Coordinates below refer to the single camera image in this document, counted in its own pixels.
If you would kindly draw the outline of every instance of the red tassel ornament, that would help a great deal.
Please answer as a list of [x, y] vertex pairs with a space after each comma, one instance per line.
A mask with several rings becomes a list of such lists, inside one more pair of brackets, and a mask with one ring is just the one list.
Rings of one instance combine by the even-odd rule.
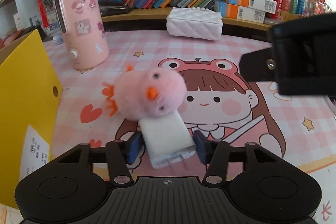
[[43, 28], [49, 27], [49, 22], [47, 18], [47, 14], [45, 12], [44, 5], [42, 3], [42, 0], [37, 0], [39, 3], [39, 9], [40, 9], [40, 14], [41, 14], [41, 19], [42, 19], [42, 26]]

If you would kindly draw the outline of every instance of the orange beak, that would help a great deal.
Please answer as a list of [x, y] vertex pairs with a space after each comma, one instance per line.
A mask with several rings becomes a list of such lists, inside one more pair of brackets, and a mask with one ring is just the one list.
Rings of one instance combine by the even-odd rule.
[[153, 88], [153, 87], [150, 87], [147, 89], [147, 98], [150, 99], [150, 100], [155, 100], [155, 98], [157, 97], [158, 95], [158, 91]]

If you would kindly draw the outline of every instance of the pink humidifier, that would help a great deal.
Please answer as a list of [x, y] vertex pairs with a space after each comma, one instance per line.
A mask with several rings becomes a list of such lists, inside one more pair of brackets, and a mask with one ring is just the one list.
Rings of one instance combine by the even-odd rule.
[[85, 70], [105, 61], [110, 52], [98, 0], [53, 0], [53, 2], [73, 67]]

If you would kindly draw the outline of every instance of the white paper note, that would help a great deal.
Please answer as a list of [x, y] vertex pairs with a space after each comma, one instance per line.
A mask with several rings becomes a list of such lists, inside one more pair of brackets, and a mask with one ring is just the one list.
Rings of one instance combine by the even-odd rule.
[[48, 163], [49, 144], [31, 126], [28, 126], [22, 149], [20, 180]]

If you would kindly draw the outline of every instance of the cartoon girl illustration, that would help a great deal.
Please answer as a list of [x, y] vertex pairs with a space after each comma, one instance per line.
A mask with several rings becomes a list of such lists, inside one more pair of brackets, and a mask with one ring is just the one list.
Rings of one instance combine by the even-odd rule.
[[[234, 63], [226, 59], [183, 61], [167, 58], [158, 66], [176, 70], [185, 80], [187, 93], [178, 110], [191, 134], [198, 129], [209, 140], [224, 140], [232, 146], [244, 147], [246, 142], [255, 142], [283, 157], [285, 139], [269, 113], [263, 94], [255, 82], [246, 82], [242, 78]], [[123, 138], [135, 130], [137, 123], [124, 120], [115, 138]], [[181, 171], [176, 175], [203, 177], [205, 168], [197, 155], [184, 164], [189, 166], [189, 171], [183, 170], [181, 163], [173, 165]], [[230, 164], [228, 178], [235, 177], [242, 168], [240, 163]], [[144, 153], [137, 161], [135, 172], [151, 176], [172, 175], [169, 168], [165, 169], [152, 170], [148, 155]]]

